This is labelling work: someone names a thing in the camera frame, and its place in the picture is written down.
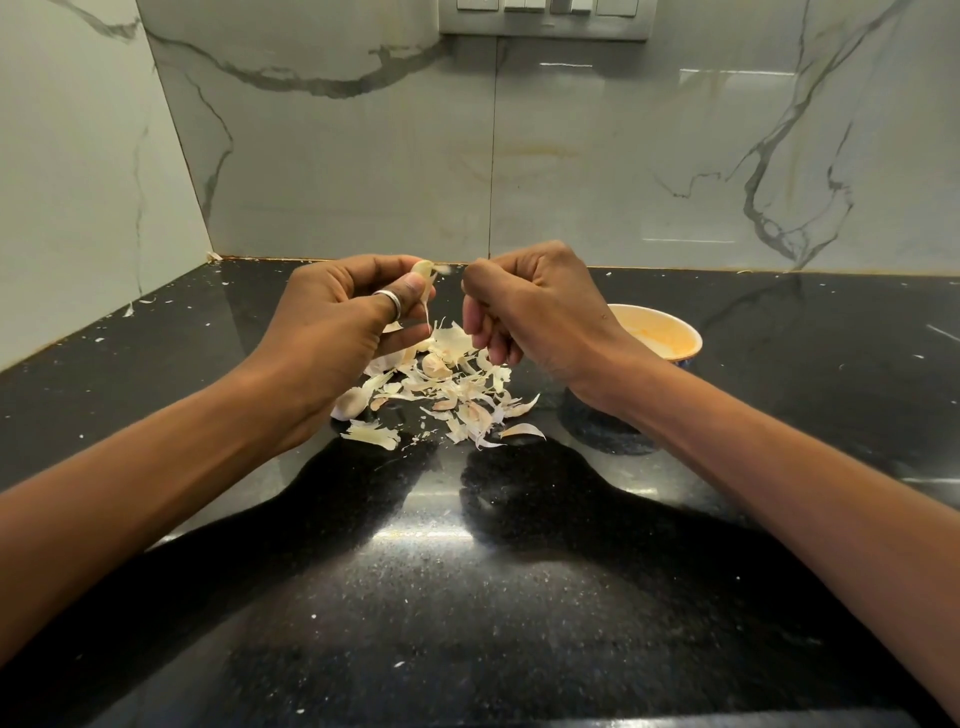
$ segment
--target ring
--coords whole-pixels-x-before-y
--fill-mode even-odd
[[[374,296],[380,294],[381,296],[386,296],[388,299],[394,302],[394,308],[396,309],[396,316],[394,321],[399,321],[400,316],[403,315],[403,305],[400,303],[400,299],[396,297],[396,293],[393,291],[388,291],[386,288],[381,288],[379,291],[373,291]]]

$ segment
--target finger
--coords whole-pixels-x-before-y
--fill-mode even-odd
[[[468,334],[479,333],[483,326],[484,309],[476,299],[464,296],[464,331]]]
[[[475,349],[485,349],[490,344],[490,337],[493,334],[493,318],[484,314],[483,321],[480,322],[479,333],[473,334],[473,347]]]
[[[428,300],[428,301],[433,301],[433,299],[436,298],[436,296],[437,296],[437,289],[431,287],[431,288],[430,288],[430,298],[427,299],[427,300]],[[407,311],[406,315],[405,315],[403,318],[405,318],[405,319],[414,319],[414,320],[416,320],[416,321],[422,321],[423,319],[426,318],[426,309],[423,308],[423,304],[422,304],[422,303],[415,303],[415,304],[414,304],[414,307],[411,308],[409,311]]]
[[[393,293],[400,301],[399,317],[396,315],[396,306],[389,296],[375,294],[356,299],[356,301],[363,302],[363,305],[370,310],[371,326],[379,327],[378,331],[381,331],[387,324],[392,323],[397,318],[408,315],[411,309],[420,303],[420,295],[425,286],[426,280],[419,273],[408,273],[390,285],[383,286],[385,290]]]
[[[523,360],[523,349],[516,341],[510,342],[510,353],[507,355],[507,363],[515,367]]]
[[[510,345],[507,343],[507,337],[500,328],[497,328],[493,332],[490,344],[487,346],[487,351],[490,353],[491,364],[496,364],[497,366],[505,364],[509,350]]]
[[[483,305],[500,301],[519,281],[496,263],[480,258],[464,271],[464,293]]]
[[[409,273],[421,260],[415,255],[354,255],[328,265],[333,265],[344,274],[341,283],[353,297],[366,296],[378,288],[387,287]]]
[[[412,347],[429,335],[430,326],[427,324],[416,324],[399,331],[385,333],[380,337],[380,345],[376,348],[373,358],[376,359],[378,356],[386,356],[388,353],[399,352],[401,349]]]
[[[548,257],[573,256],[565,243],[560,240],[549,240],[545,243],[531,245],[491,259],[491,263],[499,266],[511,276],[533,281],[537,275],[540,262]]]

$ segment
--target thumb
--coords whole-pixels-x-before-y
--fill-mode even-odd
[[[420,303],[420,297],[426,290],[426,280],[419,273],[408,273],[390,285],[384,286],[384,290],[393,293],[400,301],[400,318],[402,318],[410,313],[411,308]],[[377,293],[364,297],[363,301],[372,311],[373,318],[380,324],[381,330],[396,320],[396,306],[389,296]]]
[[[519,279],[507,273],[496,263],[478,258],[464,271],[461,288],[464,293],[483,305],[496,309],[495,303],[503,299]]]

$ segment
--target wall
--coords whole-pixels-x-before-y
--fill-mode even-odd
[[[0,3],[0,369],[208,250],[133,0]]]
[[[960,271],[960,4],[660,0],[646,44],[431,0],[141,0],[222,254]]]

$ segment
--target bowl rim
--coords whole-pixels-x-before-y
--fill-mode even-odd
[[[607,304],[607,307],[610,310],[613,310],[615,306],[618,308],[633,308],[638,311],[648,311],[649,313],[656,313],[660,316],[665,316],[668,319],[672,319],[673,321],[676,321],[678,324],[680,324],[682,327],[686,328],[686,330],[688,330],[690,333],[693,334],[694,341],[696,341],[696,346],[693,348],[692,353],[686,356],[665,357],[664,358],[665,361],[687,361],[689,359],[692,359],[698,353],[700,353],[701,349],[704,347],[704,337],[700,335],[700,331],[694,328],[693,325],[688,324],[682,318],[679,318],[678,316],[674,316],[672,313],[661,311],[658,308],[650,308],[649,306],[645,306],[645,305],[635,305],[633,303],[608,303]]]

